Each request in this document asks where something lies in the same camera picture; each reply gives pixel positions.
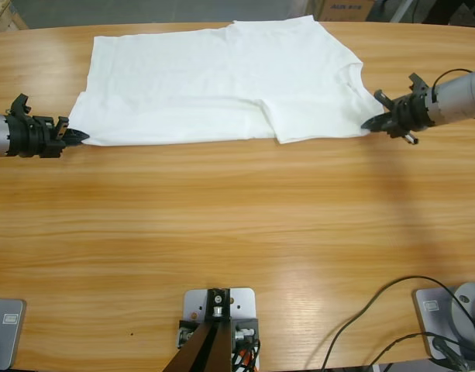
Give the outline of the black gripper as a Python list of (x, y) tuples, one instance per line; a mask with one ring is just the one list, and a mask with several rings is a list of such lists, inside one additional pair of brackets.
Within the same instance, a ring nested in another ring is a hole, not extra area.
[(80, 146), (89, 138), (87, 133), (68, 129), (69, 119), (63, 116), (56, 125), (48, 116), (7, 115), (5, 121), (9, 126), (7, 157), (59, 158), (66, 146)]
[(361, 128), (371, 133), (384, 132), (392, 139), (402, 138), (411, 145), (417, 145), (418, 138), (414, 133), (433, 124), (426, 106), (427, 96), (428, 89), (419, 88), (392, 100), (382, 90), (378, 90), (374, 97), (387, 111), (368, 119)]

